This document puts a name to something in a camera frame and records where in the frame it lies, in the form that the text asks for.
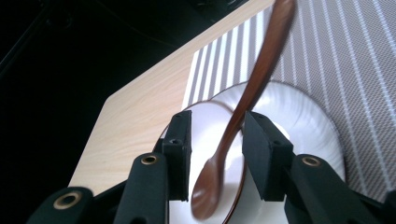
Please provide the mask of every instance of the spoon handle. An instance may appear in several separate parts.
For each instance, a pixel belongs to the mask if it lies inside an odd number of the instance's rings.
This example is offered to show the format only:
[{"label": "spoon handle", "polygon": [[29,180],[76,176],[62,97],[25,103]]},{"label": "spoon handle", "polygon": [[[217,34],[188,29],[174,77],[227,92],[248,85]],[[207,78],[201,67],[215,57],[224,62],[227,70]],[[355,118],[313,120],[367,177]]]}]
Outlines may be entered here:
[{"label": "spoon handle", "polygon": [[245,112],[257,103],[270,80],[286,42],[294,14],[294,0],[276,0],[262,49],[247,86],[219,142],[213,159],[224,163],[227,152],[240,130]]}]

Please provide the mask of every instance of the black background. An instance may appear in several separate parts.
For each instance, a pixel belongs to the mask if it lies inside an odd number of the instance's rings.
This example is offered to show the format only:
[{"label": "black background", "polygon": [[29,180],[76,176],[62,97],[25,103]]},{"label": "black background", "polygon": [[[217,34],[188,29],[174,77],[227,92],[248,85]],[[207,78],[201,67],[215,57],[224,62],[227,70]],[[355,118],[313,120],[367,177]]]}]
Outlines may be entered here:
[{"label": "black background", "polygon": [[109,95],[228,13],[196,2],[0,1],[0,223],[67,187]]}]

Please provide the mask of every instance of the wooden spoon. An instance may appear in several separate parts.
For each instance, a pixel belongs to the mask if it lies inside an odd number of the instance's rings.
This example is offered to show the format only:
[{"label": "wooden spoon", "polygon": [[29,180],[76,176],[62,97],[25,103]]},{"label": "wooden spoon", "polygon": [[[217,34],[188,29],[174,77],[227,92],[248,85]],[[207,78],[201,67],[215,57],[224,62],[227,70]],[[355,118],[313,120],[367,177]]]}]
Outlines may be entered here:
[{"label": "wooden spoon", "polygon": [[191,210],[197,219],[207,219],[212,216],[219,204],[227,152],[242,126],[245,112],[253,108],[270,80],[288,36],[294,8],[294,0],[276,0],[274,4],[264,43],[250,80],[215,154],[205,163],[192,191]]}]

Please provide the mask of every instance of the wooden table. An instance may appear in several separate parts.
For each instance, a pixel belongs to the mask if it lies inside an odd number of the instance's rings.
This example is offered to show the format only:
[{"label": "wooden table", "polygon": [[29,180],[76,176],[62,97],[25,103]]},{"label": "wooden table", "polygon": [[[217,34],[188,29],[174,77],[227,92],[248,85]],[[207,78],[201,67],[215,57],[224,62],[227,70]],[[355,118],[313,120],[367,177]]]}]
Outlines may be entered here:
[{"label": "wooden table", "polygon": [[108,97],[69,186],[97,195],[124,181],[134,158],[150,152],[183,98],[195,51],[271,6],[250,0]]}]

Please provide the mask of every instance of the gray striped mat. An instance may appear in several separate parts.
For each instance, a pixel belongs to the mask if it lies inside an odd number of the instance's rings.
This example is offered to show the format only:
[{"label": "gray striped mat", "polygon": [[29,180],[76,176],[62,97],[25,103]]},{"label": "gray striped mat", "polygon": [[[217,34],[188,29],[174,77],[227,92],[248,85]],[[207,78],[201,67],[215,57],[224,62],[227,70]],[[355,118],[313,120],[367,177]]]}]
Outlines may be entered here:
[{"label": "gray striped mat", "polygon": [[[183,108],[248,80],[271,8],[194,54]],[[396,188],[396,2],[301,0],[273,80],[314,98],[345,147],[348,185]]]}]

